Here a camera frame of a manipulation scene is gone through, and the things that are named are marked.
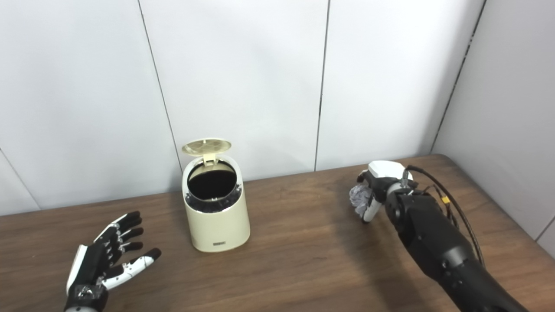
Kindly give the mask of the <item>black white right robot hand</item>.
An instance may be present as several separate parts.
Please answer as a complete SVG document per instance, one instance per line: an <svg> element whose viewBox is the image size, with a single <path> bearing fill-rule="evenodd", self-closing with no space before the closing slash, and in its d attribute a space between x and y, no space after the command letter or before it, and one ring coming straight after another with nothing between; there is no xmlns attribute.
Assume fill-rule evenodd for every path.
<svg viewBox="0 0 555 312"><path fill-rule="evenodd" d="M367 182L369 197L362 204L358 214L364 224L372 221L379 209L386 203L387 196L398 189L409 189L411 192L418 187L418 182L399 162L375 160L368 164L367 169L360 172L356 181Z"/></svg>

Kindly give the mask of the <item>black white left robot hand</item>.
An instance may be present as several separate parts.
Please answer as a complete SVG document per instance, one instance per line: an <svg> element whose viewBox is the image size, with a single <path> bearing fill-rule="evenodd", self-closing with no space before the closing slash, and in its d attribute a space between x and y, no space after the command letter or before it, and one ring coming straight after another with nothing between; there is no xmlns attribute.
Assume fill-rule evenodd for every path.
<svg viewBox="0 0 555 312"><path fill-rule="evenodd" d="M155 247L119 263L125 253L143 248L142 242L130 241L144 233L141 222L140 211L126 213L109 223L91 245L79 245L65 287L65 312L102 312L110 290L129 282L159 259L161 250Z"/></svg>

